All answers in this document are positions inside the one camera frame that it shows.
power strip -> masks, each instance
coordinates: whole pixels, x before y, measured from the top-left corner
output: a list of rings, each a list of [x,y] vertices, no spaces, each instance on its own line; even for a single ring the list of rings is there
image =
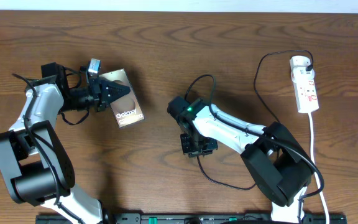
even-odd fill
[[[296,105],[299,113],[311,113],[318,106],[314,70],[307,71],[310,59],[305,56],[294,56],[290,60],[291,79],[295,89]]]

